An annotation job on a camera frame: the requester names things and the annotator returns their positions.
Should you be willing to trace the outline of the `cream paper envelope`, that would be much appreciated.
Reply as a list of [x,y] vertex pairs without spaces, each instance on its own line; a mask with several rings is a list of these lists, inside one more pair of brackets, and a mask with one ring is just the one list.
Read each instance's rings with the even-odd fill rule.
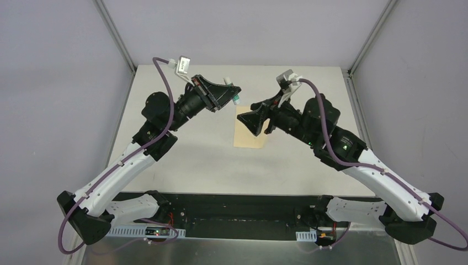
[[250,112],[248,106],[236,106],[233,147],[262,149],[267,143],[268,136],[263,132],[258,136],[254,136],[247,127],[237,119],[237,115],[246,112]]

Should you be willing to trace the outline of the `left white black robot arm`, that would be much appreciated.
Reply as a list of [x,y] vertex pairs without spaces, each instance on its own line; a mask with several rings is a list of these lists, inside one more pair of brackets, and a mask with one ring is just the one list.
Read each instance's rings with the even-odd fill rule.
[[168,218],[170,203],[156,190],[123,201],[115,197],[173,147],[178,140],[173,132],[203,109],[222,109],[241,92],[239,86],[215,84],[202,75],[193,76],[186,87],[176,102],[165,92],[150,94],[142,110],[146,121],[122,154],[85,187],[57,197],[66,220],[84,244],[100,241],[122,224],[141,219],[159,224]]

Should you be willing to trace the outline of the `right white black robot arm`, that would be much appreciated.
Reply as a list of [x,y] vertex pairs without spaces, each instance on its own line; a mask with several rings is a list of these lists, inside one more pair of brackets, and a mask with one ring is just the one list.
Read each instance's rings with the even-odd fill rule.
[[375,202],[349,200],[322,195],[302,215],[302,222],[312,228],[330,226],[334,222],[354,222],[383,229],[389,236],[414,245],[431,238],[437,226],[432,218],[444,198],[426,193],[408,184],[388,169],[354,133],[337,125],[340,111],[323,94],[309,99],[303,111],[282,93],[254,103],[249,112],[237,116],[253,135],[270,134],[280,129],[308,144],[325,165],[353,177],[378,198]]

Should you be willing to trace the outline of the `green white glue stick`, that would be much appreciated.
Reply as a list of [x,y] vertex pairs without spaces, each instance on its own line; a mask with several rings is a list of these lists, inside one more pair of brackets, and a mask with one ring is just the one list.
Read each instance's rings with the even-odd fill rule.
[[234,103],[234,105],[240,104],[239,92],[241,91],[240,87],[234,86],[229,77],[224,77],[224,83],[227,86],[228,96]]

